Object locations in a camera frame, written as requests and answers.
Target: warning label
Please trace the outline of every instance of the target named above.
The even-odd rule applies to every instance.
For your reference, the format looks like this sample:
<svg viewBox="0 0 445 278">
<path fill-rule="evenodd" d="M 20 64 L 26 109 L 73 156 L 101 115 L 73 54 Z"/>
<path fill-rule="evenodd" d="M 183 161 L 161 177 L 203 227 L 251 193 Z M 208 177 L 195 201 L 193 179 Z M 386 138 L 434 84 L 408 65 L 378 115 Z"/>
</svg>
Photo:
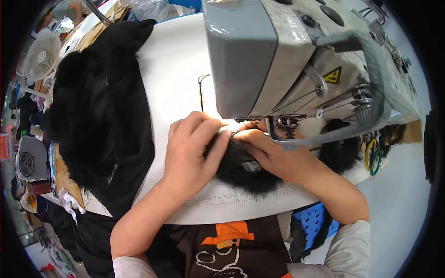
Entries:
<svg viewBox="0 0 445 278">
<path fill-rule="evenodd" d="M 340 81 L 341 67 L 334 69 L 333 71 L 323 75 L 324 80 L 328 83 L 338 84 Z"/>
</svg>

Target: scissors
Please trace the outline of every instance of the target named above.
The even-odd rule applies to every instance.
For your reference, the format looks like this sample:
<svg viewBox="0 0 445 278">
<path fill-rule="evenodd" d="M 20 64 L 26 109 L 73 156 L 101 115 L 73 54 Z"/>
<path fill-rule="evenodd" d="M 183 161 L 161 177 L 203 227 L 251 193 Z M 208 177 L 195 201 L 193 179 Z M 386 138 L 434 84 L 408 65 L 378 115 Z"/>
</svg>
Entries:
<svg viewBox="0 0 445 278">
<path fill-rule="evenodd" d="M 379 138 L 380 138 L 380 132 L 377 130 L 376 131 L 376 135 L 375 138 L 371 140 L 371 142 L 369 142 L 368 146 L 366 146 L 366 151 L 364 153 L 364 166 L 366 168 L 367 171 L 369 171 L 369 173 L 371 174 L 371 176 L 375 176 L 377 174 L 377 172 L 380 170 L 380 165 L 382 163 L 382 153 L 380 151 L 379 148 Z M 371 151 L 372 148 L 372 160 L 370 160 L 370 156 L 369 156 L 369 152 Z"/>
</svg>

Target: hand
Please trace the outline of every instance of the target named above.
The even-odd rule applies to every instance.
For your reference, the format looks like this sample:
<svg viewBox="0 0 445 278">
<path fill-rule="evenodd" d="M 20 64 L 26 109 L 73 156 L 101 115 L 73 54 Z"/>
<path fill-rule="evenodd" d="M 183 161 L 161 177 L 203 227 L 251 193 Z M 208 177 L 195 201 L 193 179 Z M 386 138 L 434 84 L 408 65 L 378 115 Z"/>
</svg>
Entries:
<svg viewBox="0 0 445 278">
<path fill-rule="evenodd" d="M 192 112 L 170 126 L 160 186 L 176 200 L 187 201 L 215 175 L 227 150 L 230 130 L 221 133 L 207 158 L 203 154 L 215 132 L 226 125 L 204 112 Z"/>
<path fill-rule="evenodd" d="M 310 180 L 322 171 L 331 171 L 325 164 L 313 157 L 306 146 L 299 146 L 298 150 L 284 151 L 284 147 L 272 142 L 264 134 L 267 132 L 266 122 L 262 120 L 253 125 L 245 122 L 239 129 L 234 139 L 249 144 L 244 144 L 246 151 L 250 153 L 261 166 L 277 177 L 301 186 L 310 184 Z M 299 132 L 295 138 L 303 138 Z"/>
</svg>

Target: industrial sewing machine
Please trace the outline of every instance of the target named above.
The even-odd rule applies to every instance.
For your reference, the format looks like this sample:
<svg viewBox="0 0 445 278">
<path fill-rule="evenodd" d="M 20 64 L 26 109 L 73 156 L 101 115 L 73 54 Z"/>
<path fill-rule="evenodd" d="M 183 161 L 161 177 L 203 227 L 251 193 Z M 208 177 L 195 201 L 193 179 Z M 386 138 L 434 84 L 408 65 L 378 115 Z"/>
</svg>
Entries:
<svg viewBox="0 0 445 278">
<path fill-rule="evenodd" d="M 333 0 L 212 0 L 202 8 L 222 118 L 266 118 L 285 149 L 420 118 L 408 61 L 384 33 L 384 15 L 369 23 Z M 351 124 L 306 139 L 278 135 L 277 126 L 307 118 Z"/>
</svg>

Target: fan grille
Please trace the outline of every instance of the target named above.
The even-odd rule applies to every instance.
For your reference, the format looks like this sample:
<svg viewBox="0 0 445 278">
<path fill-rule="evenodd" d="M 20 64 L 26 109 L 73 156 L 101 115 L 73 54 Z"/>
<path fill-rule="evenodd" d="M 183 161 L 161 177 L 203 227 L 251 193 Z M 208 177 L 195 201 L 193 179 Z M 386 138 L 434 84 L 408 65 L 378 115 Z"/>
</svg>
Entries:
<svg viewBox="0 0 445 278">
<path fill-rule="evenodd" d="M 60 46 L 60 39 L 53 32 L 46 33 L 32 44 L 24 63 L 24 73 L 29 80 L 40 80 L 54 68 L 59 57 Z M 37 57 L 42 51 L 46 54 L 43 61 L 39 62 Z"/>
<path fill-rule="evenodd" d="M 22 152 L 19 156 L 19 169 L 22 175 L 29 177 L 34 169 L 32 156 L 27 152 Z"/>
</svg>

